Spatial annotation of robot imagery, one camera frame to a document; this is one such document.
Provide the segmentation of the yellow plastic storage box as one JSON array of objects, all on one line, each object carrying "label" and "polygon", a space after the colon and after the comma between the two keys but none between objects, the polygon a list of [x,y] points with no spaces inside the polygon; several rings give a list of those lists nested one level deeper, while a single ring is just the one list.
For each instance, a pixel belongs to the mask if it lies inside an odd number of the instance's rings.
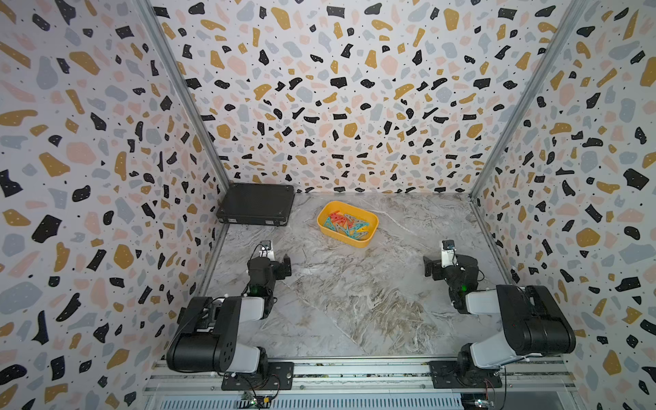
[{"label": "yellow plastic storage box", "polygon": [[340,201],[324,206],[316,221],[323,234],[358,249],[370,244],[379,227],[377,215]]}]

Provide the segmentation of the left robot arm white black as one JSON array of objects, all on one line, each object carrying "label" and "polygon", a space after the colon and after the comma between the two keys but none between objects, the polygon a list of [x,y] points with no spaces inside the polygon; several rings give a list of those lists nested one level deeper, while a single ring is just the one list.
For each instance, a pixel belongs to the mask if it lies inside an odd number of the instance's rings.
[{"label": "left robot arm white black", "polygon": [[170,370],[264,376],[266,350],[239,343],[240,326],[266,319],[277,298],[275,285],[292,274],[289,256],[275,261],[258,256],[248,261],[249,283],[238,296],[194,297],[166,353]]}]

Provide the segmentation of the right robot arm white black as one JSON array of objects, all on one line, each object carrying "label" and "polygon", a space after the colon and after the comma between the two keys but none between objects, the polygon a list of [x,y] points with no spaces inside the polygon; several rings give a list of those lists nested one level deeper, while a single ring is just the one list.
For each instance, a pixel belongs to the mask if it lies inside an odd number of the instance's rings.
[{"label": "right robot arm white black", "polygon": [[444,250],[437,260],[425,256],[423,263],[425,277],[447,284],[449,299],[458,313],[501,318],[502,329],[497,334],[461,348],[458,376],[497,370],[528,357],[565,355],[575,350],[575,331],[546,287],[496,285],[480,290],[478,260],[452,249]]}]

